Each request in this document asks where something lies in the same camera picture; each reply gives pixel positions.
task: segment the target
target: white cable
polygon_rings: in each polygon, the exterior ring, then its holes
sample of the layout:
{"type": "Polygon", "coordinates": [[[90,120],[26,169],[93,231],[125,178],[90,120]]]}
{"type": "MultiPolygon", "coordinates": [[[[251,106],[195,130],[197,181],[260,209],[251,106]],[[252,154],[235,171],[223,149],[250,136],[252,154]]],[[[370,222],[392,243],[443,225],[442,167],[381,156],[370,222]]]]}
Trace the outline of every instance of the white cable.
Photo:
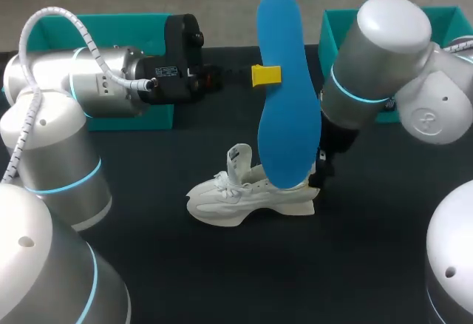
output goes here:
{"type": "Polygon", "coordinates": [[[456,45],[452,45],[450,47],[443,48],[443,50],[445,50],[448,53],[458,53],[470,48],[473,48],[473,40],[465,41],[463,43],[459,43],[456,45]]]}
{"type": "Polygon", "coordinates": [[[78,29],[82,38],[86,42],[87,47],[89,48],[92,54],[92,57],[97,61],[97,64],[101,67],[103,73],[111,81],[131,90],[148,91],[153,86],[153,82],[151,80],[147,80],[144,78],[140,80],[126,80],[125,78],[120,78],[114,75],[113,72],[110,70],[109,66],[102,58],[97,46],[92,40],[92,37],[90,36],[89,32],[87,32],[87,29],[85,28],[84,24],[79,20],[79,18],[77,18],[77,16],[75,16],[68,10],[65,10],[64,8],[60,7],[46,7],[42,10],[39,10],[34,15],[32,15],[30,19],[28,19],[20,35],[18,57],[20,59],[20,65],[21,69],[23,70],[24,77],[27,80],[28,87],[33,91],[33,99],[31,100],[27,116],[24,119],[23,127],[21,128],[20,136],[18,137],[18,141],[16,142],[15,149],[13,149],[10,162],[8,163],[7,171],[5,171],[4,176],[1,180],[2,183],[9,183],[16,176],[16,170],[20,162],[21,152],[23,151],[28,135],[30,134],[31,129],[33,128],[33,125],[35,123],[39,107],[41,106],[41,89],[39,88],[33,74],[31,73],[31,69],[27,60],[27,43],[28,38],[30,37],[30,33],[36,22],[38,22],[42,17],[49,15],[63,16],[70,20],[72,24],[74,24],[74,26],[78,29]]]}

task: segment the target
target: yellow clip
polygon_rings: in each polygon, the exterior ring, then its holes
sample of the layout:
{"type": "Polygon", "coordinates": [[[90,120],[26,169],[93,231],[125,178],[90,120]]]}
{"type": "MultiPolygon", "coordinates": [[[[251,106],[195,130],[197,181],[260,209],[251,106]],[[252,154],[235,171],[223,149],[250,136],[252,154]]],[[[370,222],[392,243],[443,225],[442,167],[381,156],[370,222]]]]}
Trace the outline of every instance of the yellow clip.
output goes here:
{"type": "Polygon", "coordinates": [[[253,65],[251,67],[251,79],[253,80],[253,87],[266,84],[280,84],[281,67],[253,65]]]}

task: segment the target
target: blue container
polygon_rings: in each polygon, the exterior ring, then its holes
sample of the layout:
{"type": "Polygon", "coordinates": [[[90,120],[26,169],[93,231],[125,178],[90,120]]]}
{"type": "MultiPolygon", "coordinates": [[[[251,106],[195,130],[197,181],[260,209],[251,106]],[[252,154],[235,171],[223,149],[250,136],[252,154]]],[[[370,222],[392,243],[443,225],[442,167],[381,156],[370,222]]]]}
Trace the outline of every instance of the blue container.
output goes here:
{"type": "MultiPolygon", "coordinates": [[[[119,15],[82,15],[97,46],[132,45],[149,55],[164,55],[164,27],[167,13],[135,13],[119,15]]],[[[77,29],[64,17],[42,18],[31,32],[28,51],[61,50],[84,47],[77,29]]],[[[153,130],[171,129],[173,105],[151,106],[134,118],[89,118],[89,130],[153,130]]]]}
{"type": "MultiPolygon", "coordinates": [[[[432,25],[432,40],[441,47],[460,36],[473,35],[473,28],[459,7],[423,7],[432,25]]],[[[358,10],[325,10],[319,41],[319,60],[324,77],[330,74],[345,36],[358,10]]],[[[382,112],[378,123],[399,122],[397,111],[382,112]]]]}

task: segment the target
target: shoe insole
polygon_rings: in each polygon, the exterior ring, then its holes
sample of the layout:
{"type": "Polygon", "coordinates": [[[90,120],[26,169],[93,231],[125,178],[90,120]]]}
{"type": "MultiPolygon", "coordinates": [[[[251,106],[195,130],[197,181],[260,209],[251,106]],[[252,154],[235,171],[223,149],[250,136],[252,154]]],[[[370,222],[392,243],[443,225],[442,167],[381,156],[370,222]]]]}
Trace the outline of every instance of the shoe insole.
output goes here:
{"type": "Polygon", "coordinates": [[[266,86],[258,150],[270,182],[287,189],[302,182],[316,160],[320,103],[305,57],[302,20],[295,0],[262,0],[256,27],[263,65],[280,66],[282,82],[266,86]]]}

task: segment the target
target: shoe lace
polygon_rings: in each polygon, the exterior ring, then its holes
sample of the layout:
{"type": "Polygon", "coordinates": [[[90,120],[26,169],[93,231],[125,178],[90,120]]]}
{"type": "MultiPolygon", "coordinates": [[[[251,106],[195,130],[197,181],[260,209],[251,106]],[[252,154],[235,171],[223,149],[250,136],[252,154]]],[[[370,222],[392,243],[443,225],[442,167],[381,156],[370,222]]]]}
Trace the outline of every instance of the shoe lace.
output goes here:
{"type": "Polygon", "coordinates": [[[217,191],[222,193],[222,197],[233,197],[236,195],[249,195],[251,189],[248,188],[248,183],[243,186],[233,185],[228,179],[228,174],[225,171],[221,171],[216,174],[214,184],[217,188],[217,191]]]}

